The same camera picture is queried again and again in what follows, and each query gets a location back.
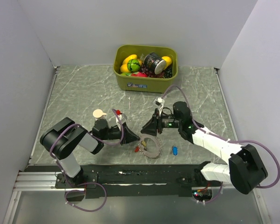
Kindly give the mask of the large keyring with small rings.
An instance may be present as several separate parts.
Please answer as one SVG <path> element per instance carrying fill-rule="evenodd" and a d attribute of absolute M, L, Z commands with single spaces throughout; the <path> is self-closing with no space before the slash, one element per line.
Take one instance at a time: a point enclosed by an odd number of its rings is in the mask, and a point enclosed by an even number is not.
<path fill-rule="evenodd" d="M 143 147 L 143 145 L 141 144 L 143 140 L 146 142 L 146 147 Z M 145 157 L 151 159 L 158 158 L 162 152 L 161 140 L 156 136 L 141 134 L 138 146 L 140 147 L 139 152 Z"/>

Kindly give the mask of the olive green plastic bin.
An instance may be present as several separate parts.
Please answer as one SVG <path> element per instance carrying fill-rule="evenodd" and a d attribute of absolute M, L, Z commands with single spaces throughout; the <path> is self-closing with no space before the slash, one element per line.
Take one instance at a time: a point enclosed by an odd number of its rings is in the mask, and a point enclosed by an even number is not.
<path fill-rule="evenodd" d="M 159 56 L 169 56 L 172 62 L 173 76 L 171 78 L 154 78 L 154 77 L 133 77 L 120 73 L 120 66 L 124 59 L 132 54 L 138 57 L 155 52 Z M 174 83 L 178 76 L 178 59 L 177 53 L 168 47 L 149 46 L 149 45 L 122 45 L 117 49 L 113 63 L 113 72 L 116 76 L 118 86 L 124 91 L 142 91 L 164 93 L 165 90 Z"/>

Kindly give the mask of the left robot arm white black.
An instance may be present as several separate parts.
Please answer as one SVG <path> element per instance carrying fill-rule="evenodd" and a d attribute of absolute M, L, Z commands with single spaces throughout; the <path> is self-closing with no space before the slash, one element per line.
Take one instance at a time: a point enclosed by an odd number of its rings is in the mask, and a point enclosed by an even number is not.
<path fill-rule="evenodd" d="M 66 117 L 45 132 L 40 143 L 60 166 L 66 182 L 77 188 L 85 182 L 85 178 L 73 154 L 74 149 L 81 146 L 91 154 L 97 154 L 108 144 L 106 140 L 117 140 L 114 145 L 124 145 L 139 141 L 140 137 L 128 128 L 123 117 L 112 127 L 109 127 L 106 119 L 97 119 L 90 132 Z"/>

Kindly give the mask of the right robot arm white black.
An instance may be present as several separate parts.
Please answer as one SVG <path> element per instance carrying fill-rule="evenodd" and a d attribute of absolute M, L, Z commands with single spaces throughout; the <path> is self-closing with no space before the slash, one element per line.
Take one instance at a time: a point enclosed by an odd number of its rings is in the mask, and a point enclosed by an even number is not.
<path fill-rule="evenodd" d="M 232 184 L 240 193 L 248 194 L 268 176 L 254 146 L 242 146 L 215 137 L 208 128 L 195 123 L 186 102 L 175 102 L 172 114 L 155 109 L 141 133 L 156 136 L 164 128 L 176 128 L 184 140 L 205 148 L 224 161 L 224 164 L 206 161 L 199 166 L 194 177 L 200 186 L 205 186 L 210 181 L 225 182 Z"/>

